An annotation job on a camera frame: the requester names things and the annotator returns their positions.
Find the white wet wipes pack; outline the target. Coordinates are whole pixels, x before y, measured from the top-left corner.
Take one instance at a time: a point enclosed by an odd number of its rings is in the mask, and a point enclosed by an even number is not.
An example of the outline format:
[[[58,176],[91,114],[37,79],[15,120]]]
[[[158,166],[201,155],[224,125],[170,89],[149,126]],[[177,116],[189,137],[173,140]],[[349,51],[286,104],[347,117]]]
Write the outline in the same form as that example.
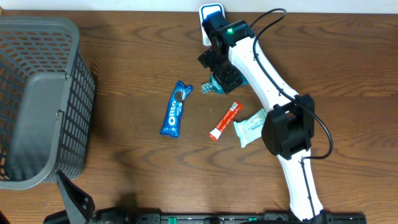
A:
[[[233,123],[242,148],[262,136],[262,128],[266,116],[267,113],[265,109],[262,108],[249,119],[240,122],[235,121]]]

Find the blue mouthwash bottle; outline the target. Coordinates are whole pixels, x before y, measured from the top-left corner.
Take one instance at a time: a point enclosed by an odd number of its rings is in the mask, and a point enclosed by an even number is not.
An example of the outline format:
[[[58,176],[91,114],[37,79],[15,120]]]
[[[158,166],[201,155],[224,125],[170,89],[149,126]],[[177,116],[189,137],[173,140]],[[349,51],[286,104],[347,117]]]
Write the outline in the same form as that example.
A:
[[[247,85],[247,79],[240,74],[226,74],[210,76],[210,80],[201,85],[204,94],[215,92],[216,94],[228,94],[241,85]]]

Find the blue Oreo cookie pack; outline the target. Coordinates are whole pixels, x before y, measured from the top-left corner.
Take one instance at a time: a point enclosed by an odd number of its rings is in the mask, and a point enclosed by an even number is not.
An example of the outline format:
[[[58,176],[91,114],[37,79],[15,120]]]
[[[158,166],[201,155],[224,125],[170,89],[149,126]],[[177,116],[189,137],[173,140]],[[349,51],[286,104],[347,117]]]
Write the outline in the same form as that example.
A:
[[[183,113],[183,102],[193,91],[193,86],[185,85],[178,81],[167,105],[164,123],[160,134],[178,138],[180,135],[180,122]]]

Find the red Nescafe stick sachet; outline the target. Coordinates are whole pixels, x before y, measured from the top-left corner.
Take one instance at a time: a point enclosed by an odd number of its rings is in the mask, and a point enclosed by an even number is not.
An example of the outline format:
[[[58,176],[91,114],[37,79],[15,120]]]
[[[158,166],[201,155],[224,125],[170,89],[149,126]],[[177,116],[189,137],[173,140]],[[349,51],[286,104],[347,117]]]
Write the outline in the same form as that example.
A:
[[[226,129],[229,123],[233,121],[234,117],[242,110],[242,108],[243,105],[240,102],[234,101],[229,110],[220,120],[220,122],[212,131],[210,131],[209,137],[212,138],[214,141],[217,141],[220,138],[222,132]]]

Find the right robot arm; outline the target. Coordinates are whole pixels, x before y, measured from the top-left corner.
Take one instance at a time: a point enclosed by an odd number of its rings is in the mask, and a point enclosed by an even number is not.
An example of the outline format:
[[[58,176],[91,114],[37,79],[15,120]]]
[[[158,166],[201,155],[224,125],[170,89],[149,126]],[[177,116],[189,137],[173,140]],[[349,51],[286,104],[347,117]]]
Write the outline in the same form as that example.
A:
[[[198,57],[212,72],[202,90],[228,94],[242,84],[252,87],[266,113],[261,137],[284,171],[290,197],[290,211],[300,222],[315,222],[323,211],[310,161],[315,114],[310,95],[299,95],[267,59],[259,35],[246,21],[228,22],[222,11],[200,13],[204,45],[209,49]]]

